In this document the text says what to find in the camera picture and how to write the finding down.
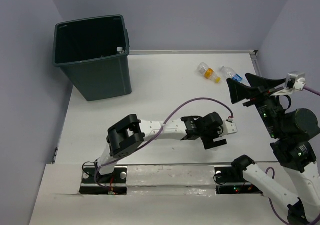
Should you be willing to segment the clear bottle blue label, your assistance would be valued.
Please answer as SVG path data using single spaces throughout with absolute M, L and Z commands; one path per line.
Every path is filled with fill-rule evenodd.
M 222 66 L 220 67 L 219 71 L 226 79 L 232 79 L 245 86 L 250 86 L 249 82 L 244 76 L 238 74 L 235 70 L 233 70 L 230 67 Z

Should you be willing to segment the small bottle yellow cap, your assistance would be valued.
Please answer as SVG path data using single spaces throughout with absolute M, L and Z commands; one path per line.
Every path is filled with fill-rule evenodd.
M 221 78 L 218 76 L 218 74 L 204 62 L 199 64 L 199 66 L 197 67 L 197 71 L 204 78 L 216 84 L 218 84 L 221 81 Z

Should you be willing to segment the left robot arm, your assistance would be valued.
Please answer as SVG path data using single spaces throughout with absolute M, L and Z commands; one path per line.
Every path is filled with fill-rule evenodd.
M 106 148 L 95 161 L 94 181 L 110 179 L 118 161 L 132 155 L 154 140 L 195 141 L 201 139 L 209 150 L 227 144 L 223 136 L 237 132 L 231 119 L 222 120 L 216 112 L 204 117 L 185 116 L 176 120 L 147 121 L 130 114 L 108 129 Z

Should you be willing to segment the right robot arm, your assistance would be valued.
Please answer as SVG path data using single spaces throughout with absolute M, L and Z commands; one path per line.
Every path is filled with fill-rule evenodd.
M 277 183 L 258 164 L 242 155 L 231 163 L 230 175 L 235 181 L 245 180 L 287 213 L 288 225 L 320 223 L 320 174 L 317 157 L 310 140 L 320 134 L 317 116 L 309 109 L 292 112 L 280 104 L 280 97 L 306 89 L 305 74 L 291 72 L 283 79 L 267 79 L 251 73 L 245 75 L 246 86 L 227 79 L 232 104 L 243 100 L 245 107 L 255 106 L 267 131 L 276 141 L 270 147 L 288 174 L 297 194 Z

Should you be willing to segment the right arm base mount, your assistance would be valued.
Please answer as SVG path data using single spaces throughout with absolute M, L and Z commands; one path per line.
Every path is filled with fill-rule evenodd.
M 214 168 L 213 180 L 217 195 L 262 195 L 263 193 L 252 183 L 240 177 L 231 166 Z

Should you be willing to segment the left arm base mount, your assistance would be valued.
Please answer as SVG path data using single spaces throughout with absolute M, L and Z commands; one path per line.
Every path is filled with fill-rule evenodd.
M 81 195 L 108 195 L 120 196 L 127 194 L 127 173 L 126 166 L 116 166 L 113 173 L 107 175 L 97 175 L 95 182 L 96 166 L 91 163 L 82 165 L 82 178 L 79 187 Z

